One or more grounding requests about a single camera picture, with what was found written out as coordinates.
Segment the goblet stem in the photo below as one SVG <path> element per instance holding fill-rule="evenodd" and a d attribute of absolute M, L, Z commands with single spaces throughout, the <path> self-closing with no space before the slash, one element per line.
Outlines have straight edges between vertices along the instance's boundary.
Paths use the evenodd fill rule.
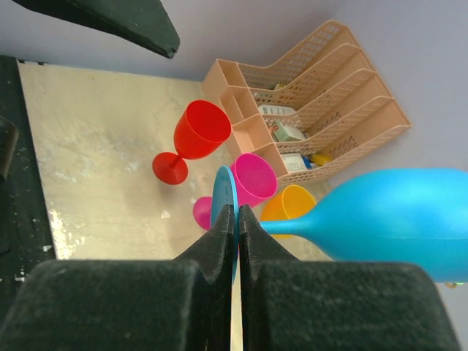
<path fill-rule="evenodd" d="M 173 163 L 170 164 L 169 168 L 174 168 L 177 165 L 177 162 L 179 162 L 180 160 L 182 160 L 182 157 L 177 155 L 177 157 L 174 159 Z"/>

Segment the white wall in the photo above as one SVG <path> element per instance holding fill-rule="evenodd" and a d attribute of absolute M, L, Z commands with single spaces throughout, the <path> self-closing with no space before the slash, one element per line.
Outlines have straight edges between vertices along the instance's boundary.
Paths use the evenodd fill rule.
<path fill-rule="evenodd" d="M 0 54 L 29 61 L 201 80 L 214 59 L 269 64 L 345 0 L 163 0 L 181 38 L 168 60 L 109 34 L 0 0 Z"/>
<path fill-rule="evenodd" d="M 467 18 L 468 2 L 462 0 L 354 0 L 336 13 L 364 46 L 413 128 L 339 174 L 333 185 L 390 167 L 468 170 Z M 468 350 L 468 285 L 440 291 Z"/>

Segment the goblet base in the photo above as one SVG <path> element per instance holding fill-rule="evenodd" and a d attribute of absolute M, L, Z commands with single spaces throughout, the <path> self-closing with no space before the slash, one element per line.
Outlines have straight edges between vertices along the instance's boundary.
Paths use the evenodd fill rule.
<path fill-rule="evenodd" d="M 154 157 L 153 172 L 156 177 L 170 185 L 184 182 L 189 175 L 187 163 L 172 152 L 163 152 Z"/>

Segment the black tabletop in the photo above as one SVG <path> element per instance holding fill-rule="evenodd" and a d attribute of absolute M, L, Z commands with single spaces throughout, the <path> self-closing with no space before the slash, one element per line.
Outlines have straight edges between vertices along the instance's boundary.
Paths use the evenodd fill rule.
<path fill-rule="evenodd" d="M 19 131 L 10 171 L 0 182 L 0 320 L 23 280 L 54 259 L 52 236 L 16 59 L 0 56 L 0 116 Z"/>

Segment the file organizer rack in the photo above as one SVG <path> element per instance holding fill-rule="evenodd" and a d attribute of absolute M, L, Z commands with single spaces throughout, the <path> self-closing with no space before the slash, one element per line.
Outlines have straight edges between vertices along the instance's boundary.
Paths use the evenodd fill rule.
<path fill-rule="evenodd" d="M 285 86 L 275 90 L 278 83 Z M 231 157 L 258 154 L 284 185 L 328 179 L 411 127 L 350 30 L 333 20 L 270 66 L 217 59 L 202 88 L 231 120 L 233 133 L 226 142 Z M 265 115 L 258 109 L 262 104 L 296 112 Z M 309 137 L 275 143 L 268 129 L 275 121 Z M 281 154 L 293 152 L 320 152 L 333 160 L 291 173 Z"/>

